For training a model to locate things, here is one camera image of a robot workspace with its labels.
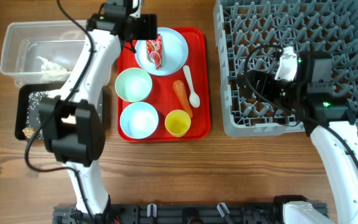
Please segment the red snack wrapper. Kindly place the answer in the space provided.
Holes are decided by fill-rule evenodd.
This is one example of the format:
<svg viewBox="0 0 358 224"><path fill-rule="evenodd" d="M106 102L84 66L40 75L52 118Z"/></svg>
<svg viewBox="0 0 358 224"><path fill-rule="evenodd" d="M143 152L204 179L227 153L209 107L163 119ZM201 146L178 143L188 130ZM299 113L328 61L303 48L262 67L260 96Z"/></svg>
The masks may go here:
<svg viewBox="0 0 358 224"><path fill-rule="evenodd" d="M147 60L154 64L156 70L162 68L163 41L161 34L157 34L155 40L146 40Z"/></svg>

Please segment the light blue bowl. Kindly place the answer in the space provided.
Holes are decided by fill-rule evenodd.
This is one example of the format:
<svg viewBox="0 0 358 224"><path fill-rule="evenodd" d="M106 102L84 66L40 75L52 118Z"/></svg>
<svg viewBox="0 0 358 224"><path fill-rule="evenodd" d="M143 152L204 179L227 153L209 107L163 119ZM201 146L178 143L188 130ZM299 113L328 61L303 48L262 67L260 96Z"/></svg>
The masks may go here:
<svg viewBox="0 0 358 224"><path fill-rule="evenodd" d="M133 139L145 139L157 129L157 110L146 102L129 104L121 114L119 125L125 135Z"/></svg>

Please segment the white tissue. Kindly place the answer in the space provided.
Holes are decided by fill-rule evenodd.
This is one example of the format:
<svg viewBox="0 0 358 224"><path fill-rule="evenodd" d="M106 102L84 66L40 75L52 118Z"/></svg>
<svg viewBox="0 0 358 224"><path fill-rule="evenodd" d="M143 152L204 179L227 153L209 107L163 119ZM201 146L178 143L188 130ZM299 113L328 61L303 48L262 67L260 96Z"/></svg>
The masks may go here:
<svg viewBox="0 0 358 224"><path fill-rule="evenodd" d="M42 73L40 81L42 83L62 82L65 81L70 74L70 72L62 65L51 62L41 56L36 56L36 59L40 59L42 61L40 68Z"/></svg>

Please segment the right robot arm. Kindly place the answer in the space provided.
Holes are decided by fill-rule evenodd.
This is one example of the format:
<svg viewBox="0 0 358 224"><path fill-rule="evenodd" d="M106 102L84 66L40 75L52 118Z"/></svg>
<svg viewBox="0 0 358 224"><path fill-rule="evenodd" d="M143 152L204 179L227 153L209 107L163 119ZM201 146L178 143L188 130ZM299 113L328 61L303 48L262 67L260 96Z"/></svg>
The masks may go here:
<svg viewBox="0 0 358 224"><path fill-rule="evenodd" d="M295 115L317 149L334 195L338 221L358 223L358 129L346 99L334 96L332 56L291 48L274 52L275 74L243 69L236 82L245 98L255 95Z"/></svg>

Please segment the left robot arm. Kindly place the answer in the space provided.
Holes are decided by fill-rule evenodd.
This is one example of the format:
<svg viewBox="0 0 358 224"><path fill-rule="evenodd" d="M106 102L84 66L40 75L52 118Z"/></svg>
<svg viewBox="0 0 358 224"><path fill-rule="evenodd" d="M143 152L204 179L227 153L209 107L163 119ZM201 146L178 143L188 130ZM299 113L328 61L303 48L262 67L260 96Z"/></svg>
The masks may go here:
<svg viewBox="0 0 358 224"><path fill-rule="evenodd" d="M80 27L85 42L68 80L57 96L40 101L39 130L46 150L68 171L77 197L69 222L112 223L115 219L101 178L105 132L96 105L125 44L157 37L157 16L141 14L143 5L143 1L103 3Z"/></svg>

